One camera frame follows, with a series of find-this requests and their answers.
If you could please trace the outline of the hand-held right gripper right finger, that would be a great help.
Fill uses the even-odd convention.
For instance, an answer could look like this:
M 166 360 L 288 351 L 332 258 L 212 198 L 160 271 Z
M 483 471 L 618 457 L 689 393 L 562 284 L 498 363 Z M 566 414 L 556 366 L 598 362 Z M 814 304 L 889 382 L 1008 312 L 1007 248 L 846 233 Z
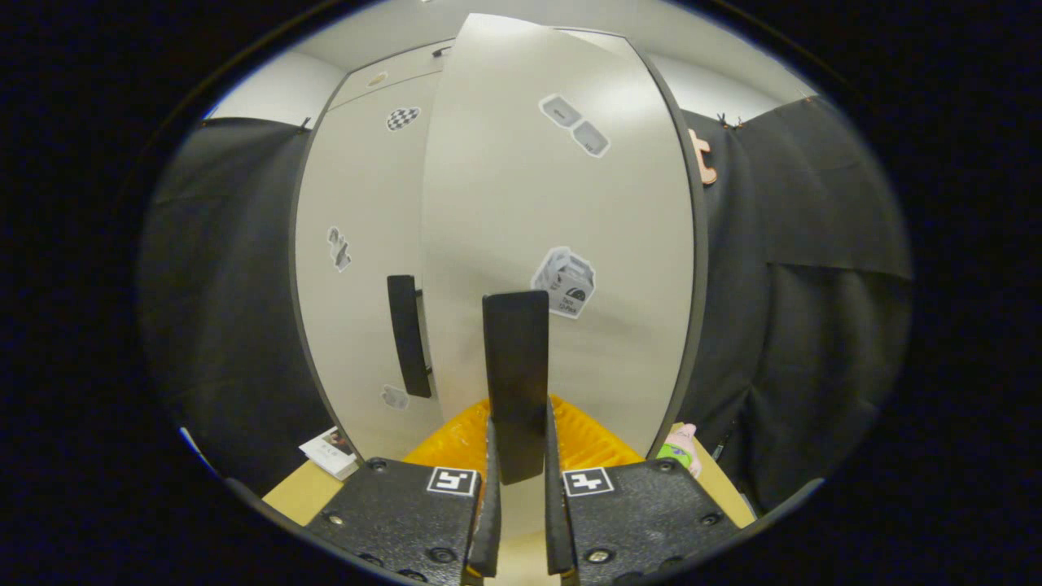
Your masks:
M 743 529 L 743 496 L 700 444 L 693 475 L 674 457 L 603 465 L 621 449 L 561 400 L 545 408 L 545 546 L 563 585 L 630 585 L 708 559 Z

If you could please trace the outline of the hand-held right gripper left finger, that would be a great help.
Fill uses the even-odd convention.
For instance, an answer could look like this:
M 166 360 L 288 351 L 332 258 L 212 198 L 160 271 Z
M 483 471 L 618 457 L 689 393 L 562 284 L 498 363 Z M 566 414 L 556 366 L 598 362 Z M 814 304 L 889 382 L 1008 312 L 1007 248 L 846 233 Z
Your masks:
M 498 571 L 501 474 L 490 401 L 454 416 L 405 460 L 370 457 L 308 523 L 361 561 L 436 585 Z

